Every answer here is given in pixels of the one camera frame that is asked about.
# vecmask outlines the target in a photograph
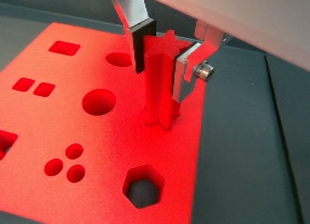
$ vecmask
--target metal bracket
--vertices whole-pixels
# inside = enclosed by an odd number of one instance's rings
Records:
[[[123,33],[130,44],[137,73],[145,71],[143,36],[157,35],[157,22],[149,17],[145,0],[111,0],[123,22]]]
[[[173,98],[177,102],[182,102],[193,92],[197,78],[206,82],[213,75],[214,68],[206,59],[217,52],[225,33],[198,21],[195,35],[205,42],[202,44],[194,43],[175,58]]]

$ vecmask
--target hexagonal hole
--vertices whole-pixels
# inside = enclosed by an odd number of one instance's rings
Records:
[[[163,176],[150,165],[133,168],[127,172],[123,195],[138,209],[143,209],[161,202],[163,183]]]

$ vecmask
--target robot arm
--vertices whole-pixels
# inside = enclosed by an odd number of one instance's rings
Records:
[[[310,0],[158,1],[310,71]]]
[[[123,22],[123,32],[131,46],[135,72],[145,70],[143,36],[157,35],[155,21],[149,18],[145,0],[111,0]],[[213,67],[205,61],[218,50],[223,40],[223,32],[198,21],[195,35],[202,40],[194,43],[175,58],[173,97],[182,102],[195,87],[195,78],[209,79]]]

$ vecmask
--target small round hole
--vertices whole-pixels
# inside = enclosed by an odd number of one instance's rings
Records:
[[[47,176],[56,176],[62,172],[62,170],[63,161],[60,159],[54,159],[46,164],[44,172]]]
[[[67,179],[71,183],[82,181],[84,178],[84,167],[83,165],[74,165],[67,172]]]
[[[68,159],[75,160],[83,154],[84,148],[79,143],[74,143],[66,150],[66,156]]]
[[[125,53],[111,53],[106,57],[107,62],[118,67],[129,67],[131,63],[131,55]]]

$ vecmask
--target gray table surface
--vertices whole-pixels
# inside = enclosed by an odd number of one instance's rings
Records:
[[[0,70],[52,22],[122,32],[115,24],[0,4]],[[210,62],[193,223],[310,223],[310,75],[239,42]],[[0,212],[0,223],[31,222]]]

